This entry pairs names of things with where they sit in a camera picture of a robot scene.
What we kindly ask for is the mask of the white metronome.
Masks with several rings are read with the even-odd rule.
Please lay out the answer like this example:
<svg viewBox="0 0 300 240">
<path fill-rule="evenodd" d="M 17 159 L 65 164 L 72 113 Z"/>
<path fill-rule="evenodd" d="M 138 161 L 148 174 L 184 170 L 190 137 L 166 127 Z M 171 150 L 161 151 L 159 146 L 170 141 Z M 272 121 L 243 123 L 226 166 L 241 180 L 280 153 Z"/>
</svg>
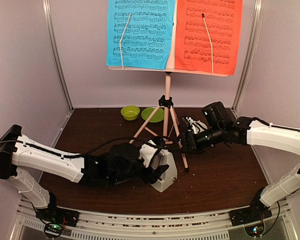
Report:
<svg viewBox="0 0 300 240">
<path fill-rule="evenodd" d="M 150 166 L 156 170 L 161 165 L 168 165 L 167 170 L 160 176 L 160 178 L 151 186 L 162 193 L 168 189 L 178 178 L 178 171 L 175 164 L 173 154 L 167 150 L 161 150 L 157 155 L 155 155 Z"/>
</svg>

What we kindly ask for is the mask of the pink music stand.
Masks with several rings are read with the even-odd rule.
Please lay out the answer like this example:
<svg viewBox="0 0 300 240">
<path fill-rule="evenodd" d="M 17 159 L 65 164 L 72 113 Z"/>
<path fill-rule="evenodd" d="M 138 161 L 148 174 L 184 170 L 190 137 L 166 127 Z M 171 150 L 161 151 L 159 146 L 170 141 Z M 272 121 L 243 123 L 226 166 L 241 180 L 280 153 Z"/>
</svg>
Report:
<svg viewBox="0 0 300 240">
<path fill-rule="evenodd" d="M 175 42 L 176 42 L 176 28 L 177 28 L 177 6 L 179 0 L 175 1 L 175 9 L 174 9 L 174 17 L 173 17 L 173 30 L 172 30 L 172 42 L 171 42 L 171 50 L 170 55 L 168 57 L 166 68 L 163 70 L 159 69 L 149 69 L 149 68 L 137 68 L 137 67 L 119 67 L 119 66 L 109 66 L 110 68 L 115 68 L 117 70 L 151 70 L 151 71 L 160 71 L 165 72 L 165 95 L 163 96 L 163 108 L 164 108 L 164 118 L 165 120 L 172 119 L 173 122 L 173 130 L 178 132 L 178 121 L 177 116 L 174 110 L 174 107 L 171 104 L 171 74 L 172 73 L 190 73 L 190 74 L 201 74 L 208 76 L 218 76 L 218 77 L 226 77 L 228 75 L 222 74 L 208 74 L 203 71 L 189 71 L 175 68 Z"/>
</svg>

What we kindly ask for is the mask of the red paper sheet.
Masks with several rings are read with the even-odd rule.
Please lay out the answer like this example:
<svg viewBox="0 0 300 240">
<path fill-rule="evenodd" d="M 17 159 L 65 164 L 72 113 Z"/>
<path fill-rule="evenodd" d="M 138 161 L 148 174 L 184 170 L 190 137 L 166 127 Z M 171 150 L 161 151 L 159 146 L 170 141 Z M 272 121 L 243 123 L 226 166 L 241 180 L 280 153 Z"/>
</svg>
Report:
<svg viewBox="0 0 300 240">
<path fill-rule="evenodd" d="M 243 1 L 179 0 L 174 67 L 232 76 L 237 66 Z"/>
</svg>

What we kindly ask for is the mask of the blue paper sheet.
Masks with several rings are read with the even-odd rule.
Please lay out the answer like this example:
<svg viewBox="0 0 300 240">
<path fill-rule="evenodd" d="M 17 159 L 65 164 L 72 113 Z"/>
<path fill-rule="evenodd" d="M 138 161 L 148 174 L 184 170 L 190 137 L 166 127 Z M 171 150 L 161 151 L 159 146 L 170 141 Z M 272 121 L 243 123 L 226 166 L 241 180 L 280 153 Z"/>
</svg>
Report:
<svg viewBox="0 0 300 240">
<path fill-rule="evenodd" d="M 174 0 L 110 0 L 106 65 L 164 70 L 171 52 Z"/>
</svg>

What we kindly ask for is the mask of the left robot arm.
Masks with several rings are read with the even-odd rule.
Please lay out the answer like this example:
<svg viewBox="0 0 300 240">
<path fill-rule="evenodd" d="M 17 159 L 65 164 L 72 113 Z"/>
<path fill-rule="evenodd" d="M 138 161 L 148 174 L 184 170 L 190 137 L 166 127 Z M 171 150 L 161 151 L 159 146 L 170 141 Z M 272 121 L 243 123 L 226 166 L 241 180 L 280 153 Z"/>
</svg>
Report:
<svg viewBox="0 0 300 240">
<path fill-rule="evenodd" d="M 126 137 L 110 140 L 111 148 L 99 156 L 92 151 L 71 153 L 37 143 L 12 125 L 0 138 L 0 179 L 12 183 L 33 205 L 36 217 L 48 229 L 75 227 L 79 213 L 57 206 L 56 196 L 40 186 L 27 168 L 50 173 L 83 186 L 112 187 L 140 178 L 157 191 L 166 190 L 177 177 L 173 154 L 155 137 L 135 146 Z"/>
</svg>

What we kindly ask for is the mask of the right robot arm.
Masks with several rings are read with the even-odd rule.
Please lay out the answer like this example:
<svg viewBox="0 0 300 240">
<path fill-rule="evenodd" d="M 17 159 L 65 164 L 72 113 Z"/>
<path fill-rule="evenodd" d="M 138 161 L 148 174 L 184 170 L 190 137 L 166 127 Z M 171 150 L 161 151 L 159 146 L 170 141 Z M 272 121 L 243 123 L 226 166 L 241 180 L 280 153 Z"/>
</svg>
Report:
<svg viewBox="0 0 300 240">
<path fill-rule="evenodd" d="M 300 128 L 274 125 L 258 117 L 234 119 L 223 103 L 213 102 L 201 110 L 209 127 L 184 117 L 186 130 L 180 134 L 182 150 L 199 154 L 219 143 L 262 146 L 293 153 L 300 157 Z M 300 164 L 276 182 L 257 191 L 248 207 L 229 212 L 233 226 L 262 221 L 270 217 L 270 207 L 300 189 Z"/>
</svg>

